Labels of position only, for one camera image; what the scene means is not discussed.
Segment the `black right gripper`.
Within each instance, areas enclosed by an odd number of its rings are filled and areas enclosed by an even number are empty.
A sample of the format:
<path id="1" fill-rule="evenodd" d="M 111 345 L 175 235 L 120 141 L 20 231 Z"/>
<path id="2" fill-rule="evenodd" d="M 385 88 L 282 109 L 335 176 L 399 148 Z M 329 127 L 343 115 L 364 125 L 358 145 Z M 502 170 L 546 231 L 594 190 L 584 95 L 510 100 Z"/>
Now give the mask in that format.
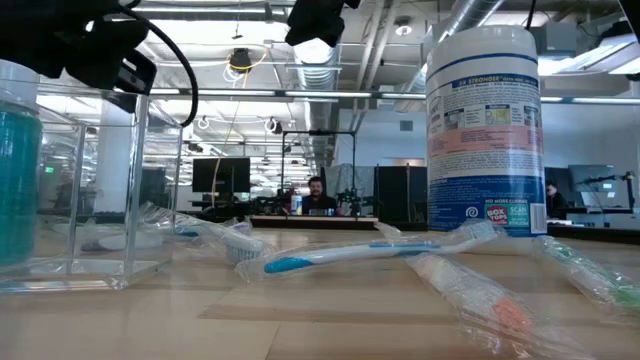
<path id="1" fill-rule="evenodd" d="M 357 9 L 361 0 L 297 0 L 287 19 L 285 42 L 290 46 L 319 39 L 335 48 L 344 29 L 345 6 Z"/>

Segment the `teal mouthwash bottle white cap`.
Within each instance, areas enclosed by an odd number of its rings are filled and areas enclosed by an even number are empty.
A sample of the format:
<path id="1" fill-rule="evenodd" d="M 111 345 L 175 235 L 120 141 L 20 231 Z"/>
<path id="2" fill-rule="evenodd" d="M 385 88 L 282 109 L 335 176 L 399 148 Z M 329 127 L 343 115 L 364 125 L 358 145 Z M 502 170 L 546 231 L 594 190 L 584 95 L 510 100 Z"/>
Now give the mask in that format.
<path id="1" fill-rule="evenodd" d="M 43 126 L 36 106 L 39 75 L 0 59 L 0 266 L 33 252 Z"/>

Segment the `clear acrylic box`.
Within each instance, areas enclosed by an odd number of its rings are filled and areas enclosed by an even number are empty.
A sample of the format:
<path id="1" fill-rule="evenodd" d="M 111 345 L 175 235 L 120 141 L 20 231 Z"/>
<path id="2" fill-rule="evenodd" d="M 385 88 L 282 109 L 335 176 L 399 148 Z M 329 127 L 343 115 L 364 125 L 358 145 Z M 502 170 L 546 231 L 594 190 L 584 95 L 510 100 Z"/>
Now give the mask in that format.
<path id="1" fill-rule="evenodd" d="M 37 216 L 70 220 L 67 235 L 40 226 L 31 257 L 0 266 L 0 295 L 122 290 L 171 261 L 169 236 L 138 231 L 146 202 L 175 210 L 182 128 L 145 95 L 106 90 L 100 97 L 42 95 L 40 90 L 80 88 L 38 84 L 36 106 L 43 126 Z M 98 127 L 103 102 L 135 117 L 129 188 L 123 213 L 95 213 Z M 54 173 L 45 173 L 53 167 Z M 76 239 L 76 222 L 107 214 L 124 218 L 123 234 Z"/>

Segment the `blue white toothbrush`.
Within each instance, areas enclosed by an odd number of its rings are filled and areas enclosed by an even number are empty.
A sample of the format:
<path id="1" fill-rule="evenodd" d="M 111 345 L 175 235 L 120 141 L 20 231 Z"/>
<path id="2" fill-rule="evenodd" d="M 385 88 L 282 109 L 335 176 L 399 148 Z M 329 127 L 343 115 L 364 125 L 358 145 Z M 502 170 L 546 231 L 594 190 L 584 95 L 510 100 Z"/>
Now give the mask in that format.
<path id="1" fill-rule="evenodd" d="M 384 239 L 312 244 L 261 255 L 239 262 L 235 271 L 246 282 L 257 283 L 338 263 L 420 254 L 456 254 L 506 235 L 504 229 L 487 220 L 469 220 L 460 227 L 441 234 L 393 235 L 389 227 L 385 227 L 383 233 L 386 235 Z"/>
<path id="2" fill-rule="evenodd" d="M 139 221 L 148 234 L 168 235 L 169 241 L 189 251 L 225 258 L 237 264 L 274 253 L 272 245 L 241 234 L 223 223 L 213 223 L 146 202 L 140 208 Z"/>

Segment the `grey cover sheet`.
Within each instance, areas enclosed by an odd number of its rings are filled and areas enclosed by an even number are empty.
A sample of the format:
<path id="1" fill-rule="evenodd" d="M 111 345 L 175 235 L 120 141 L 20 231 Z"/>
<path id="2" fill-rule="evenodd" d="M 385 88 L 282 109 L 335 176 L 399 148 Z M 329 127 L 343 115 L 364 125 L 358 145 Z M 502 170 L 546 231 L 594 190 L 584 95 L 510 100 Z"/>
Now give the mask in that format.
<path id="1" fill-rule="evenodd" d="M 345 216 L 373 215 L 375 168 L 343 163 L 324 169 L 325 192 L 334 198 Z"/>

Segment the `black computer monitor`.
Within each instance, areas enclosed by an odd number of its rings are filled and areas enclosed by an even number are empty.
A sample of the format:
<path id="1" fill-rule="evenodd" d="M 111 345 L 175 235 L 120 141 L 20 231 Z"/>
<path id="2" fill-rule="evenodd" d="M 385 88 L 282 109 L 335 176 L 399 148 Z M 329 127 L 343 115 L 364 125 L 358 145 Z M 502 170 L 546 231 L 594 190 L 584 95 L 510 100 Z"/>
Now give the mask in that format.
<path id="1" fill-rule="evenodd" d="M 199 158 L 193 160 L 192 191 L 248 193 L 251 188 L 249 158 Z"/>

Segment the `black cabinet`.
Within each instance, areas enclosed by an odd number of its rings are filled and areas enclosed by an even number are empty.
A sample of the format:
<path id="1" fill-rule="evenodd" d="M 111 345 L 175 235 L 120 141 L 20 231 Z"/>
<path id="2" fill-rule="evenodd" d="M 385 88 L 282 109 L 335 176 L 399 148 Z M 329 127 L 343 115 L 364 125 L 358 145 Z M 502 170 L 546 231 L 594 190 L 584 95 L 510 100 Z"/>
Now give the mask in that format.
<path id="1" fill-rule="evenodd" d="M 427 221 L 427 168 L 377 166 L 374 175 L 374 213 L 382 222 Z"/>

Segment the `white blue wipes canister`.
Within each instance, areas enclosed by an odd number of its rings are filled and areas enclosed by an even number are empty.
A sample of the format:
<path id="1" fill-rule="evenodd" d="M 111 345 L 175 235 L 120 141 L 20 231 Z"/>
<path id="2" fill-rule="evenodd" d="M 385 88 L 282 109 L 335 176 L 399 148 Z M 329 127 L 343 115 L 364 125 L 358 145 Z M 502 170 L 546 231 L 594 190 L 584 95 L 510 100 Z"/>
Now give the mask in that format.
<path id="1" fill-rule="evenodd" d="M 508 25 L 464 30 L 440 42 L 427 67 L 429 230 L 487 220 L 505 233 L 477 252 L 529 254 L 547 232 L 532 34 Z"/>

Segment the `wooden background desk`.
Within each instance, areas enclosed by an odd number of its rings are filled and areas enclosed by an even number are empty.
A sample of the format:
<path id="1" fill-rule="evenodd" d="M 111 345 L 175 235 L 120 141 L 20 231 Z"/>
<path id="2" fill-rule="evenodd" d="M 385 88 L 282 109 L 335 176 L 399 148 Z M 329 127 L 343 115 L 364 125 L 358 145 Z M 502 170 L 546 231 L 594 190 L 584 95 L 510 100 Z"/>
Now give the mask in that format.
<path id="1" fill-rule="evenodd" d="M 312 221 L 312 222 L 366 222 L 376 223 L 376 217 L 345 217 L 345 216 L 305 216 L 305 215 L 251 215 L 251 221 Z"/>

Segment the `grey background monitor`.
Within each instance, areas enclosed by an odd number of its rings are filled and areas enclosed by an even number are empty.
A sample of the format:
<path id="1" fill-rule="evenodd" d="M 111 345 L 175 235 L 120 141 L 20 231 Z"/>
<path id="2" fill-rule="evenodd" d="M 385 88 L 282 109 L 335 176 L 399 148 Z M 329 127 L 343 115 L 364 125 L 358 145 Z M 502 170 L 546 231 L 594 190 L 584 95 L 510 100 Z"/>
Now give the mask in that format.
<path id="1" fill-rule="evenodd" d="M 616 171 L 612 165 L 569 165 L 572 189 L 576 192 L 614 192 Z"/>

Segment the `orange white wrapped toothbrush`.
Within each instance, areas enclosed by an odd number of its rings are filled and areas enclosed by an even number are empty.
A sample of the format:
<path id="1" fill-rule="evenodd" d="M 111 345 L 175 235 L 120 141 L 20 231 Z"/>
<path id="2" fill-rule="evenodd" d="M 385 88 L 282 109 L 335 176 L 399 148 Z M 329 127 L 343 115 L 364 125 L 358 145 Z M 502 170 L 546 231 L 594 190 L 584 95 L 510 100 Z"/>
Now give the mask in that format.
<path id="1" fill-rule="evenodd" d="M 521 297 L 483 274 L 438 255 L 417 255 L 406 263 L 449 305 L 466 337 L 496 357 L 595 360 Z"/>

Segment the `silver ribbed ventilation duct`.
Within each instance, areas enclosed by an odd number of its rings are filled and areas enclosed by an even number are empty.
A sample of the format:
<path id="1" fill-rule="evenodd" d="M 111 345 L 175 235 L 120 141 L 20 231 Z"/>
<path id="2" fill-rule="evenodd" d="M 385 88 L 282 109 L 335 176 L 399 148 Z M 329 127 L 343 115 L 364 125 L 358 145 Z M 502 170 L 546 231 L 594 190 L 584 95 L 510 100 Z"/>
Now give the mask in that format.
<path id="1" fill-rule="evenodd" d="M 299 88 L 302 90 L 329 91 L 335 89 L 337 55 L 336 47 L 329 47 L 319 39 L 297 46 L 294 61 L 300 67 L 296 70 Z M 328 100 L 312 99 L 304 104 L 304 118 L 307 130 L 332 130 L 331 108 Z"/>

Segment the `black rectangular frame stand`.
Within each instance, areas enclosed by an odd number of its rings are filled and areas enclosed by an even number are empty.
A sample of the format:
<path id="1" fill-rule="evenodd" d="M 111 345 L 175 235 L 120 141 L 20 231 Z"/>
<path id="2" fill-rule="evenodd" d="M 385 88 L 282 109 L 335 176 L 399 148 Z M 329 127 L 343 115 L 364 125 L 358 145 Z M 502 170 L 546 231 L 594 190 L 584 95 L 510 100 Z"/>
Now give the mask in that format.
<path id="1" fill-rule="evenodd" d="M 299 194 L 299 190 L 294 186 L 294 178 L 288 174 L 286 169 L 286 162 L 291 158 L 292 152 L 300 148 L 303 151 L 301 158 L 302 165 L 309 171 L 309 176 L 304 178 L 306 186 L 304 190 L 307 191 L 307 196 L 310 191 L 308 188 L 308 181 L 312 177 L 320 177 L 322 179 L 324 193 L 326 180 L 324 175 L 324 169 L 327 167 L 343 164 L 335 164 L 338 159 L 338 141 L 348 137 L 351 139 L 351 160 L 348 164 L 356 166 L 356 133 L 353 131 L 332 131 L 332 130 L 307 130 L 307 131 L 284 131 L 281 138 L 280 147 L 280 189 L 283 193 L 288 192 L 290 196 Z M 358 210 L 355 211 L 353 216 L 348 217 L 360 217 Z"/>

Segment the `silver smooth ventilation duct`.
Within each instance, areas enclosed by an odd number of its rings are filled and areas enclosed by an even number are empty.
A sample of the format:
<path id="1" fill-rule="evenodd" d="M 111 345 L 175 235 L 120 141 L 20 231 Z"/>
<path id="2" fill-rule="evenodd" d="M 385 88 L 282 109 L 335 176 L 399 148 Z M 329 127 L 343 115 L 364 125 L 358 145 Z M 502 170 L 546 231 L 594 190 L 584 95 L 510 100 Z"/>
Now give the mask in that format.
<path id="1" fill-rule="evenodd" d="M 419 70 L 404 86 L 403 91 L 423 93 L 428 72 L 427 57 L 430 52 L 447 37 L 460 31 L 482 26 L 504 3 L 505 0 L 456 0 L 448 18 L 432 25 L 420 46 L 421 64 Z"/>

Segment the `black aluminium table frame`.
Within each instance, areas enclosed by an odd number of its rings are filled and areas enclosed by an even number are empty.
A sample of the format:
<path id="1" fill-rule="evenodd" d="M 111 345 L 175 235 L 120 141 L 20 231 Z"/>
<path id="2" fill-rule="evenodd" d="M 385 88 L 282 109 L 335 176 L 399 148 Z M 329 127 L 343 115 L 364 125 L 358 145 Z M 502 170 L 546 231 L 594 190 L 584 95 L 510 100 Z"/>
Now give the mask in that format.
<path id="1" fill-rule="evenodd" d="M 324 230 L 375 230 L 380 222 L 312 222 L 312 221 L 251 221 L 255 228 L 282 228 L 282 229 L 324 229 Z M 36 233 L 40 226 L 51 231 L 67 235 L 70 229 L 70 220 L 60 217 L 28 218 L 25 222 L 14 224 L 10 219 L 0 217 L 0 236 L 9 237 L 23 235 L 30 237 Z M 143 231 L 142 225 L 134 226 L 138 231 Z M 76 239 L 84 241 L 92 236 L 100 234 L 123 234 L 126 232 L 124 218 L 119 215 L 107 214 L 97 218 L 82 218 L 76 222 Z M 547 225 L 547 234 L 556 238 L 570 238 L 587 241 L 622 243 L 640 245 L 640 230 L 579 227 L 562 225 L 553 220 Z"/>

